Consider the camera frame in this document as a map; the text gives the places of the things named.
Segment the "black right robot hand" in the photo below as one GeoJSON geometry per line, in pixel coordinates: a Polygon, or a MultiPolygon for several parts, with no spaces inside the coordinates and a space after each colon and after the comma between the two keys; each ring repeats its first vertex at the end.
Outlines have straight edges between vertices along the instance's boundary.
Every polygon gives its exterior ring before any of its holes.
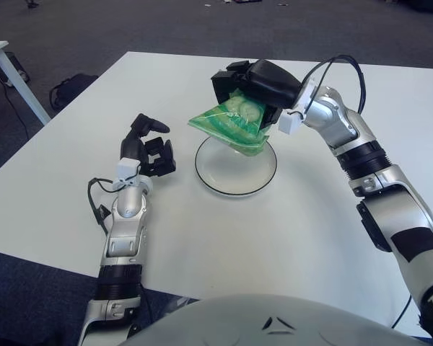
{"type": "Polygon", "coordinates": [[[211,77],[219,104],[235,91],[265,106],[260,128],[277,123],[280,112],[294,105],[302,84],[288,71],[276,64],[259,59],[231,63],[211,77]]]}

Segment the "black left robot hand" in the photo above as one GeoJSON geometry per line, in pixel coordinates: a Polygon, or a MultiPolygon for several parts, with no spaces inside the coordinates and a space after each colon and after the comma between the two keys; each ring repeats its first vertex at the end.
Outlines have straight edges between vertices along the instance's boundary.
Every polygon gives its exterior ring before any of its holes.
{"type": "Polygon", "coordinates": [[[170,128],[164,123],[140,113],[131,124],[131,129],[121,142],[121,159],[133,159],[133,174],[124,180],[133,179],[136,175],[147,177],[164,176],[176,170],[171,140],[163,141],[156,137],[142,141],[149,132],[169,133],[170,128]]]}

